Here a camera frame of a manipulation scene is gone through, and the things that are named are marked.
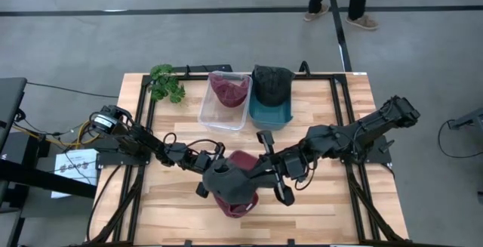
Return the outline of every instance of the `sneaker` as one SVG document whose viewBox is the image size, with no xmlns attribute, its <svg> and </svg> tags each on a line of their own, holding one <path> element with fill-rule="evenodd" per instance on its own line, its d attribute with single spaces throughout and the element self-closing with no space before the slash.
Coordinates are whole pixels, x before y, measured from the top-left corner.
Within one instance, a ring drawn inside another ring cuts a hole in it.
<svg viewBox="0 0 483 247">
<path fill-rule="evenodd" d="M 379 27 L 377 21 L 371 19 L 371 17 L 369 17 L 368 15 L 363 15 L 357 20 L 351 20 L 349 19 L 349 17 L 346 17 L 346 22 L 352 24 L 353 26 L 357 26 L 366 30 L 375 30 L 377 29 L 377 27 Z"/>
<path fill-rule="evenodd" d="M 321 4 L 320 11 L 318 13 L 307 12 L 307 13 L 305 13 L 305 16 L 303 16 L 303 20 L 305 20 L 306 22 L 315 20 L 316 18 L 320 17 L 321 15 L 329 12 L 329 8 L 330 8 L 330 6 Z"/>
</svg>

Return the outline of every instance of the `white paper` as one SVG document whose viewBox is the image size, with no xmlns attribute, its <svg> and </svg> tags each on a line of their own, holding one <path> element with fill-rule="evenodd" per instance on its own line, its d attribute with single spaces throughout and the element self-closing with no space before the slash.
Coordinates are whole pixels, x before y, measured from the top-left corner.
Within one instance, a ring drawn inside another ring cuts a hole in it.
<svg viewBox="0 0 483 247">
<path fill-rule="evenodd" d="M 96 156 L 97 151 L 94 149 L 70 150 L 67 153 L 58 154 L 55 159 L 54 173 L 65 178 L 72 178 L 73 180 L 97 186 Z M 67 196 L 70 196 L 70 194 L 55 191 L 52 191 L 51 194 L 51 198 L 53 199 Z"/>
</svg>

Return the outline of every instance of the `maroon cap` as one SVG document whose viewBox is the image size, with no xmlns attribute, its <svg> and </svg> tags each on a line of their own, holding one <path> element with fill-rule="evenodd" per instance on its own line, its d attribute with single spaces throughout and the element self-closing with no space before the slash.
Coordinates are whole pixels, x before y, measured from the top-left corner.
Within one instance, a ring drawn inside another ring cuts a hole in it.
<svg viewBox="0 0 483 247">
<path fill-rule="evenodd" d="M 235 165 L 246 171 L 250 171 L 258 162 L 258 158 L 252 156 L 241 150 L 236 150 L 233 152 L 229 158 L 235 163 Z M 251 209 L 253 209 L 258 203 L 258 195 L 254 194 L 251 201 L 243 205 L 230 205 L 228 202 L 223 201 L 220 197 L 214 195 L 214 199 L 218 206 L 223 210 L 223 213 L 230 218 L 240 218 L 245 216 Z"/>
<path fill-rule="evenodd" d="M 248 78 L 244 79 L 240 85 L 235 85 L 215 73 L 209 73 L 208 77 L 211 88 L 225 107 L 237 107 L 247 97 L 248 85 L 250 84 Z"/>
</svg>

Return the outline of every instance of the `green plant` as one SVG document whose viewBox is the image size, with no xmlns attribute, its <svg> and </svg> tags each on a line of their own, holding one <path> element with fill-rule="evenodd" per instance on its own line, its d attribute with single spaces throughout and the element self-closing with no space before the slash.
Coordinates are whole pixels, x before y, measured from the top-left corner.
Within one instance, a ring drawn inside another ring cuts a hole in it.
<svg viewBox="0 0 483 247">
<path fill-rule="evenodd" d="M 178 78 L 173 76 L 173 66 L 162 64 L 151 69 L 151 78 L 154 81 L 151 87 L 151 99 L 158 101 L 169 95 L 169 101 L 179 103 L 186 92 L 184 86 L 179 85 Z"/>
</svg>

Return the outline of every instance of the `person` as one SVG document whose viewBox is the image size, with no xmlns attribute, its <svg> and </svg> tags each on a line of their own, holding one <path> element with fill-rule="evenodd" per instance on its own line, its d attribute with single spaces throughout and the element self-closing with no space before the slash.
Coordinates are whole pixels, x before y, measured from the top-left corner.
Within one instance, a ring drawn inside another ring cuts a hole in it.
<svg viewBox="0 0 483 247">
<path fill-rule="evenodd" d="M 304 20 L 312 21 L 329 11 L 329 6 L 321 3 L 322 0 L 310 0 L 309 11 L 305 13 Z M 367 30 L 375 30 L 378 24 L 365 12 L 365 0 L 350 0 L 349 14 L 346 22 Z"/>
</svg>

